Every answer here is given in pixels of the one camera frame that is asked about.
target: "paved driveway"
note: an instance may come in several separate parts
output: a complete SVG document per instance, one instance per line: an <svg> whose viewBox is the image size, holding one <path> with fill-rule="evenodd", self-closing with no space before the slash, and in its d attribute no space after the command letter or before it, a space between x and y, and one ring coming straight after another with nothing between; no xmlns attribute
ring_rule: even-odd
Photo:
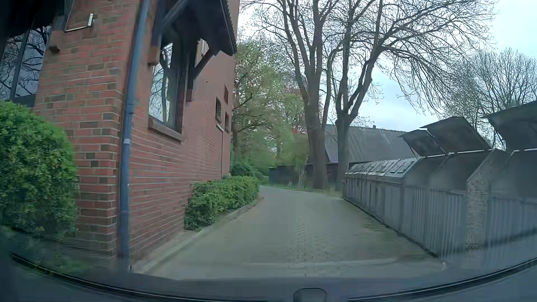
<svg viewBox="0 0 537 302"><path fill-rule="evenodd" d="M436 259L352 204L262 186L249 212L211 230L151 274L174 279L409 277Z"/></svg>

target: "gutter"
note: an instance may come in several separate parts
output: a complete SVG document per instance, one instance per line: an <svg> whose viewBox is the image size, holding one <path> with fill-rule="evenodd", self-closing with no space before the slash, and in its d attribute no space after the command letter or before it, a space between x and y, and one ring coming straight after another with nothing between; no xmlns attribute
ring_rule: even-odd
<svg viewBox="0 0 537 302"><path fill-rule="evenodd" d="M119 162L119 268L130 272L130 234L129 234L129 158L130 139L132 137L134 101L136 99L136 80L138 66L142 56L143 38L146 31L146 21L149 12L149 1L142 0L134 29L134 39L130 52L129 73L125 88L125 106L122 124L121 158Z"/></svg>

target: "windshield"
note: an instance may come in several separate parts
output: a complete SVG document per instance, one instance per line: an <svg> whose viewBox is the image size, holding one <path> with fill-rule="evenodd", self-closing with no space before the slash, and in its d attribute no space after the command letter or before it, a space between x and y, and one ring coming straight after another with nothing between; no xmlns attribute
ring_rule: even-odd
<svg viewBox="0 0 537 302"><path fill-rule="evenodd" d="M419 289L536 256L533 2L8 2L0 234L30 271Z"/></svg>

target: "fence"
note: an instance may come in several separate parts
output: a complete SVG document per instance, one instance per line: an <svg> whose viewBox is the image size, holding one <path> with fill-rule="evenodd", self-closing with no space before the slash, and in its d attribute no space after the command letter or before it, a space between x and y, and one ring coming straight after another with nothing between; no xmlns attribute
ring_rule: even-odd
<svg viewBox="0 0 537 302"><path fill-rule="evenodd" d="M464 193L363 178L346 184L350 202L440 259L458 261L465 244Z"/></svg>
<svg viewBox="0 0 537 302"><path fill-rule="evenodd" d="M419 188L348 175L344 197L440 260L466 256L464 191ZM502 269L537 256L537 198L488 198L482 268Z"/></svg>
<svg viewBox="0 0 537 302"><path fill-rule="evenodd" d="M537 256L537 199L489 199L485 228L485 262L506 268Z"/></svg>

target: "brick wall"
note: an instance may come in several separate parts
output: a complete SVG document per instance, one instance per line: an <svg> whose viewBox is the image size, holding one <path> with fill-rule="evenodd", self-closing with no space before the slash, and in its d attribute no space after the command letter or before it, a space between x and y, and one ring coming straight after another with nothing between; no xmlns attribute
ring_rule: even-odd
<svg viewBox="0 0 537 302"><path fill-rule="evenodd" d="M75 1L68 28L90 13L95 25L62 35L58 54L47 50L34 107L74 144L80 213L69 243L105 259L116 251L120 115L137 10L137 0Z"/></svg>
<svg viewBox="0 0 537 302"><path fill-rule="evenodd" d="M69 242L106 260L117 253L118 167L128 59L140 0L77 0L68 27L95 16L93 28L65 33L58 54L45 54L34 111L62 126L79 166L78 232ZM239 0L229 6L236 30ZM137 75L130 157L132 261L183 230L191 184L229 172L230 134L216 126L216 98L231 117L235 60L219 53L198 76L185 103L178 141L148 129L152 67L147 65L156 1L151 1ZM230 102L223 100L224 85Z"/></svg>

